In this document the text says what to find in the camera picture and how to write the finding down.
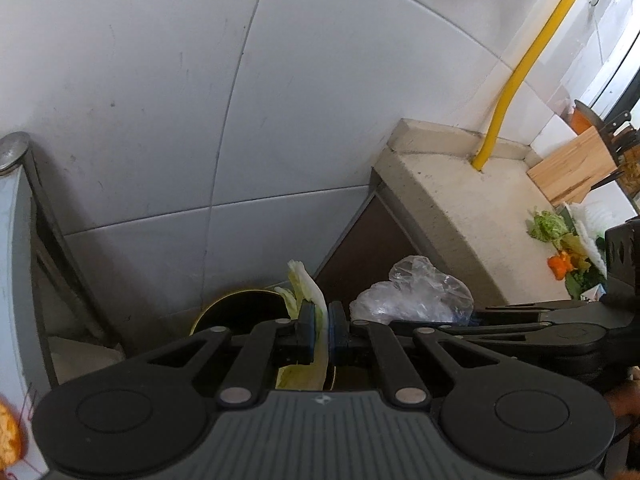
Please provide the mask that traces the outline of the white foam fruit net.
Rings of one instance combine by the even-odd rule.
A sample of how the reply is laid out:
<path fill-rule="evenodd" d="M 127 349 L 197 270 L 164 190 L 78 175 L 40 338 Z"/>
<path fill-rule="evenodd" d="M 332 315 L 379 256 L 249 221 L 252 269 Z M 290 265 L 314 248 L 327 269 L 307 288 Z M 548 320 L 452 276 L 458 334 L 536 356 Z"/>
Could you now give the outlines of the white foam fruit net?
<path fill-rule="evenodd" d="M 601 248 L 597 240 L 605 238 L 609 229 L 620 226 L 627 219 L 620 211 L 612 211 L 605 203 L 592 204 L 565 204 L 564 208 L 573 222 L 573 226 L 585 248 L 587 256 L 603 276 L 608 274 L 606 270 L 605 248 Z"/>

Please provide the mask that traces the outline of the clear plastic bag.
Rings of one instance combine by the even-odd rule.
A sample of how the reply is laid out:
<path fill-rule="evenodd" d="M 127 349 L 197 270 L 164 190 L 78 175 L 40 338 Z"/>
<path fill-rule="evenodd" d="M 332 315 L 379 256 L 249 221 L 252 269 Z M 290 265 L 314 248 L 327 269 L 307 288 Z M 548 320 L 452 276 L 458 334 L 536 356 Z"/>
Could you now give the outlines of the clear plastic bag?
<path fill-rule="evenodd" d="M 466 285 L 438 270 L 424 256 L 395 263 L 386 281 L 377 282 L 349 305 L 353 321 L 388 325 L 408 323 L 469 323 L 474 299 Z"/>

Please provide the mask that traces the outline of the pale green cabbage leaf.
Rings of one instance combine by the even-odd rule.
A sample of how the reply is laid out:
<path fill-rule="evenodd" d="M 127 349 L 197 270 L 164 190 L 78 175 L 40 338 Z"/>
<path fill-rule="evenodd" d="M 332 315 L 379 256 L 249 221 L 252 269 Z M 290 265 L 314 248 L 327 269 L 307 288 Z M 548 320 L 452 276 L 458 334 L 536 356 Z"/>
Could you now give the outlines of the pale green cabbage leaf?
<path fill-rule="evenodd" d="M 298 260 L 288 262 L 291 287 L 277 286 L 274 291 L 284 300 L 291 320 L 302 318 L 303 306 L 311 306 L 314 318 L 314 358 L 309 365 L 293 364 L 278 371 L 279 390 L 322 391 L 329 372 L 329 310 L 323 292 Z"/>

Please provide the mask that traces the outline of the black round trash bin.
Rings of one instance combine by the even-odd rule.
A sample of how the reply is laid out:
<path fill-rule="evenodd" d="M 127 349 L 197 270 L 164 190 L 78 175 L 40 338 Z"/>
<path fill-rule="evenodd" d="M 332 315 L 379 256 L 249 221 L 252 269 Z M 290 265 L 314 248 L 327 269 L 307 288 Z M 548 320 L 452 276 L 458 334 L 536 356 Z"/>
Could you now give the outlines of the black round trash bin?
<path fill-rule="evenodd" d="M 224 326 L 232 335 L 248 335 L 261 322 L 289 317 L 285 300 L 274 290 L 244 289 L 210 304 L 194 322 L 191 334 Z"/>

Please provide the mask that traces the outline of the green lettuce scraps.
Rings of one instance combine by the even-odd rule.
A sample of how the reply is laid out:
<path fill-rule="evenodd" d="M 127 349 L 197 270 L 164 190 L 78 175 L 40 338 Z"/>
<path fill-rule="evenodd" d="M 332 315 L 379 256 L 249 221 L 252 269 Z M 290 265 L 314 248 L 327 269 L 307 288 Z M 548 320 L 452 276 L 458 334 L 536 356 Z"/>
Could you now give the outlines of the green lettuce scraps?
<path fill-rule="evenodd" d="M 527 234 L 538 242 L 550 245 L 557 252 L 568 252 L 575 270 L 562 282 L 570 298 L 598 300 L 606 293 L 606 276 L 603 276 L 587 256 L 570 216 L 563 209 L 559 214 L 552 210 L 536 210 L 526 220 Z M 604 238 L 597 240 L 605 248 Z"/>

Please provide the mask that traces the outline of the wooden knife block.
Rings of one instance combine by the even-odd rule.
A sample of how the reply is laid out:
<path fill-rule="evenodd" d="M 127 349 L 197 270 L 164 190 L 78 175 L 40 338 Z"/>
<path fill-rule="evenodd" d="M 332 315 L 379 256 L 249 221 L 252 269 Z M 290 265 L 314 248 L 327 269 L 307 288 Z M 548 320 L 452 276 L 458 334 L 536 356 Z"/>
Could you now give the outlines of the wooden knife block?
<path fill-rule="evenodd" d="M 527 171 L 553 206 L 581 203 L 593 185 L 617 168 L 596 127 L 576 136 Z"/>

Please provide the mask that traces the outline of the orange bowl with metal bowl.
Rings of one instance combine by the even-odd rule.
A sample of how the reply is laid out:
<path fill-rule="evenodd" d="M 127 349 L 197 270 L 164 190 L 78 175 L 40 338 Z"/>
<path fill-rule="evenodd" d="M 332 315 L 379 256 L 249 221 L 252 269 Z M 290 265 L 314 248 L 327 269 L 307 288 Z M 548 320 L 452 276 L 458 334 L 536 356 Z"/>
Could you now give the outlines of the orange bowl with metal bowl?
<path fill-rule="evenodd" d="M 603 120 L 593 111 L 591 107 L 582 101 L 574 101 L 574 110 L 570 116 L 570 128 L 576 134 L 582 134 L 591 127 L 601 131 L 604 128 Z"/>

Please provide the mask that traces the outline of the yellow vertical pipe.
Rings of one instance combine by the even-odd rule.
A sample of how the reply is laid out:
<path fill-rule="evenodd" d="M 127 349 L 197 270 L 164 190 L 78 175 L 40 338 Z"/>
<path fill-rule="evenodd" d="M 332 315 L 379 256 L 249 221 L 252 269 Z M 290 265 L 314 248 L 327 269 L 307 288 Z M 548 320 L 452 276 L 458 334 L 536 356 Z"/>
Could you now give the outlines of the yellow vertical pipe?
<path fill-rule="evenodd" d="M 525 81 L 530 70 L 533 68 L 541 53 L 548 46 L 549 42 L 558 31 L 576 0 L 560 0 L 551 12 L 548 20 L 542 26 L 540 32 L 524 53 L 521 61 L 514 68 L 510 78 L 506 81 L 496 103 L 491 116 L 489 127 L 484 137 L 484 141 L 477 153 L 471 160 L 471 166 L 476 171 L 482 171 L 486 162 L 491 158 L 498 142 L 499 133 L 506 118 L 506 112 L 518 93 L 518 89 Z"/>

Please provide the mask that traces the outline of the black handled knife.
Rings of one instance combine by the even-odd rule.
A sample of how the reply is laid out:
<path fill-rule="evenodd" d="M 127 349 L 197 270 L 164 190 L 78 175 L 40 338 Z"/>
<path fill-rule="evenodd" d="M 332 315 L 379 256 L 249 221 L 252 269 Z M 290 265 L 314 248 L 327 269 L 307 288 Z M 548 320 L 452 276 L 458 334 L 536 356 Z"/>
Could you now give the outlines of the black handled knife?
<path fill-rule="evenodd" d="M 614 119 L 610 122 L 606 122 L 602 128 L 599 130 L 600 137 L 604 142 L 605 146 L 608 148 L 610 152 L 614 152 L 615 141 L 614 136 L 616 131 L 622 126 L 626 124 L 626 122 L 630 122 L 631 114 L 629 110 L 624 110 L 620 114 L 618 114 Z"/>

